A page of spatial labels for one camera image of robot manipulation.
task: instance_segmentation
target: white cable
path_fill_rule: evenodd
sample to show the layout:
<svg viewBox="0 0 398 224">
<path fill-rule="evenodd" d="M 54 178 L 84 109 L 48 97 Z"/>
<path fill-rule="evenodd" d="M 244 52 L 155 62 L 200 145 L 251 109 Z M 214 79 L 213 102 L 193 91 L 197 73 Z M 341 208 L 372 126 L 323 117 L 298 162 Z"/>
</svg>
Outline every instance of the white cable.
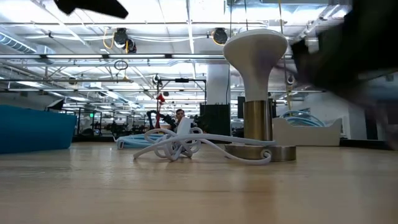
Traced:
<svg viewBox="0 0 398 224">
<path fill-rule="evenodd" d="M 158 138 L 157 140 L 152 140 L 149 136 L 154 133 L 163 132 L 165 133 L 164 137 Z M 198 152 L 201 148 L 201 143 L 206 143 L 207 145 L 215 148 L 220 153 L 224 154 L 229 159 L 235 159 L 237 161 L 243 162 L 248 165 L 266 165 L 271 161 L 271 154 L 267 150 L 263 150 L 261 152 L 261 156 L 263 159 L 260 160 L 249 160 L 242 159 L 236 156 L 231 155 L 226 152 L 222 148 L 218 147 L 214 143 L 209 140 L 218 140 L 218 141 L 226 141 L 226 142 L 236 142 L 236 143 L 244 143 L 256 146 L 271 146 L 275 145 L 275 141 L 258 141 L 253 139 L 244 139 L 237 138 L 231 136 L 221 136 L 216 134 L 203 134 L 203 131 L 200 128 L 191 128 L 190 134 L 177 135 L 171 130 L 168 129 L 153 129 L 145 133 L 145 140 L 153 143 L 153 145 L 146 147 L 143 150 L 135 153 L 133 156 L 135 159 L 140 157 L 141 155 L 154 151 L 156 156 L 160 158 L 167 158 L 170 161 L 176 161 L 180 155 L 184 155 L 187 157 L 192 157 L 194 153 Z"/>
</svg>

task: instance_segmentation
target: wall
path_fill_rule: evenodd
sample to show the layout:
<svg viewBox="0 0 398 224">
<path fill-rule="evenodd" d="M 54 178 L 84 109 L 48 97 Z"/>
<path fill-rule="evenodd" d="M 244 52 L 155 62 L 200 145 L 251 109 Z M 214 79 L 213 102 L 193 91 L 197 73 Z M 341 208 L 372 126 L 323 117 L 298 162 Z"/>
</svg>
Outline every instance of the wall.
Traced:
<svg viewBox="0 0 398 224">
<path fill-rule="evenodd" d="M 0 93 L 0 105 L 12 105 L 21 108 L 30 108 L 34 110 L 44 110 L 46 106 L 59 98 L 50 95 L 38 95 L 37 93 L 28 93 L 27 97 L 19 93 Z"/>
<path fill-rule="evenodd" d="M 331 93 L 309 94 L 303 102 L 292 102 L 292 110 L 306 108 L 310 108 L 311 114 L 326 124 L 338 118 L 343 119 L 344 135 L 348 139 L 367 138 L 364 111 Z M 278 106 L 277 115 L 287 110 L 287 106 Z"/>
</svg>

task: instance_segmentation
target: ceiling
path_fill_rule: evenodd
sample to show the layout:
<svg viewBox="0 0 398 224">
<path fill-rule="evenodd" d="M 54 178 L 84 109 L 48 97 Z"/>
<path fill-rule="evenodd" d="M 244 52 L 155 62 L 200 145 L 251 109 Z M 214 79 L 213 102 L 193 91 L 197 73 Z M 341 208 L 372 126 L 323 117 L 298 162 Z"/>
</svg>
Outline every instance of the ceiling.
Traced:
<svg viewBox="0 0 398 224">
<path fill-rule="evenodd" d="M 53 54 L 122 54 L 121 49 L 115 46 L 108 49 L 103 42 L 105 41 L 109 47 L 115 28 L 125 27 L 137 46 L 138 54 L 221 55 L 223 46 L 215 44 L 211 35 L 208 37 L 215 28 L 222 27 L 227 34 L 232 35 L 249 29 L 272 29 L 283 32 L 289 42 L 306 36 L 310 50 L 316 50 L 317 40 L 314 38 L 316 32 L 341 22 L 349 9 L 347 6 L 329 4 L 327 0 L 282 0 L 281 13 L 284 25 L 281 30 L 278 1 L 273 0 L 246 0 L 246 10 L 245 1 L 240 0 L 234 0 L 232 7 L 230 7 L 230 0 L 227 2 L 224 0 L 119 0 L 119 2 L 129 11 L 125 19 L 80 9 L 67 16 L 50 0 L 40 2 L 39 0 L 2 0 L 0 1 L 0 34 L 5 33 L 27 46 L 35 48 L 46 46 Z M 21 54 L 5 45 L 0 45 L 0 52 Z M 289 55 L 291 55 L 290 49 L 286 51 L 286 66 L 294 70 L 295 65 Z M 134 81 L 133 83 L 94 84 L 93 82 L 90 86 L 89 83 L 83 82 L 77 85 L 52 82 L 40 85 L 43 85 L 42 88 L 49 89 L 85 89 L 93 88 L 93 86 L 104 89 L 133 89 L 137 91 L 115 91 L 114 93 L 118 96 L 116 100 L 110 96 L 99 96 L 95 92 L 78 95 L 74 92 L 58 94 L 87 98 L 89 100 L 87 102 L 92 103 L 130 102 L 130 106 L 131 103 L 139 103 L 141 110 L 144 111 L 156 108 L 155 100 L 151 98 L 156 92 L 139 92 L 139 90 L 155 88 L 152 84 L 154 75 L 158 74 L 160 78 L 206 79 L 207 68 L 215 61 L 225 63 L 224 60 L 207 59 L 132 59 L 128 60 L 129 68 L 119 73 L 118 79 L 127 76 L 128 79 Z M 116 78 L 119 72 L 113 67 L 114 60 L 59 58 L 46 64 L 32 59 L 14 58 L 0 62 L 3 62 L 3 69 L 8 69 L 8 73 L 5 70 L 0 73 L 0 77 L 3 78 L 46 77 L 49 79 L 50 75 L 50 78 L 54 80 L 70 77 L 110 80 Z M 13 67 L 13 72 L 18 72 L 9 73 L 11 67 Z M 273 69 L 269 89 L 285 90 L 284 75 L 283 70 Z M 230 81 L 233 90 L 231 99 L 235 101 L 237 96 L 244 95 L 244 87 L 239 72 L 234 68 L 231 68 Z M 13 83 L 13 85 L 15 88 L 34 87 L 21 83 Z M 175 105 L 170 105 L 169 110 L 181 107 L 192 114 L 197 113 L 198 104 L 204 99 L 201 87 L 204 87 L 201 83 L 170 82 L 165 89 L 188 88 L 196 89 L 196 91 L 170 92 L 168 99 L 174 100 Z M 296 83 L 295 87 L 301 90 L 305 86 Z M 283 99 L 283 93 L 276 93 L 275 97 Z M 130 110 L 130 106 L 113 105 L 111 107 L 116 110 Z"/>
</svg>

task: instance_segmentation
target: wooden floor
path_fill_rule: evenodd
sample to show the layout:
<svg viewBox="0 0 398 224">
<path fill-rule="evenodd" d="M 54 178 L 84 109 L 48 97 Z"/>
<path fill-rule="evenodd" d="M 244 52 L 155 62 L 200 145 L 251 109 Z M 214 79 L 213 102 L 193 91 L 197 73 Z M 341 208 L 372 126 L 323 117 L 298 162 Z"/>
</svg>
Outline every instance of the wooden floor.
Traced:
<svg viewBox="0 0 398 224">
<path fill-rule="evenodd" d="M 177 162 L 135 151 L 0 155 L 0 223 L 398 223 L 398 152 L 306 147 L 245 166 L 208 148 Z"/>
</svg>

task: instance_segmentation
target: fluorescent light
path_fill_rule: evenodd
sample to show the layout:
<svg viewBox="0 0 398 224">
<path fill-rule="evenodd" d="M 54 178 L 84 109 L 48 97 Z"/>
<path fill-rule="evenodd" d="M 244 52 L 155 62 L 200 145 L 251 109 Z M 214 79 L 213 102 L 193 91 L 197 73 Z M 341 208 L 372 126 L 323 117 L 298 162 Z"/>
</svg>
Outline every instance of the fluorescent light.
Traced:
<svg viewBox="0 0 398 224">
<path fill-rule="evenodd" d="M 79 110 L 79 108 L 62 108 L 64 110 Z"/>
<path fill-rule="evenodd" d="M 53 89 L 53 90 L 43 90 L 43 91 L 75 91 L 75 90 L 67 90 L 67 89 Z"/>
<path fill-rule="evenodd" d="M 325 16 L 323 16 L 323 18 L 325 18 L 325 19 L 329 18 L 329 17 L 331 16 L 331 13 L 332 13 L 337 7 L 339 7 L 339 6 L 340 6 L 339 4 L 335 5 L 331 10 L 329 10 L 329 11 L 325 14 Z"/>
<path fill-rule="evenodd" d="M 65 97 L 65 96 L 63 96 L 63 95 L 61 95 L 59 93 L 54 93 L 54 92 L 50 92 L 50 93 L 53 94 L 54 96 Z"/>
<path fill-rule="evenodd" d="M 332 15 L 333 18 L 343 18 L 347 14 L 347 11 L 344 9 L 340 9 L 338 12 Z"/>
<path fill-rule="evenodd" d="M 112 54 L 110 58 L 166 58 L 166 55 L 159 54 Z"/>
<path fill-rule="evenodd" d="M 77 91 L 89 91 L 89 92 L 94 92 L 94 91 L 104 91 L 104 90 L 97 90 L 97 89 L 77 89 Z"/>
<path fill-rule="evenodd" d="M 112 98 L 114 98 L 114 99 L 119 99 L 119 96 L 116 94 L 116 93 L 114 93 L 114 92 L 112 92 L 112 91 L 108 91 L 108 92 L 106 92 L 106 94 L 109 96 L 109 97 L 112 97 Z"/>
<path fill-rule="evenodd" d="M 179 99 L 179 100 L 166 99 L 166 102 L 168 102 L 168 103 L 170 103 L 171 101 L 174 101 L 174 102 L 186 102 L 186 101 L 204 102 L 205 99 Z"/>
<path fill-rule="evenodd" d="M 202 55 L 202 54 L 173 54 L 172 58 L 202 58 L 202 59 L 222 59 L 224 60 L 224 55 Z"/>
<path fill-rule="evenodd" d="M 107 54 L 110 54 L 106 49 L 101 49 L 100 51 L 106 52 Z"/>
<path fill-rule="evenodd" d="M 0 58 L 40 58 L 39 55 L 31 55 L 31 54 L 25 54 L 25 55 L 0 55 Z"/>
<path fill-rule="evenodd" d="M 47 58 L 102 58 L 102 55 L 47 55 Z"/>
<path fill-rule="evenodd" d="M 139 105 L 137 105 L 137 104 L 135 104 L 135 103 L 133 103 L 133 102 L 131 102 L 131 101 L 129 101 L 129 106 L 130 106 L 131 108 L 134 108 L 134 109 L 140 108 Z"/>
<path fill-rule="evenodd" d="M 37 88 L 42 87 L 42 85 L 38 84 L 37 82 L 17 82 L 17 83 Z"/>
<path fill-rule="evenodd" d="M 69 98 L 76 100 L 76 101 L 88 101 L 86 98 L 78 97 L 78 96 L 70 96 Z"/>
<path fill-rule="evenodd" d="M 7 89 L 8 91 L 40 91 L 39 89 Z"/>
</svg>

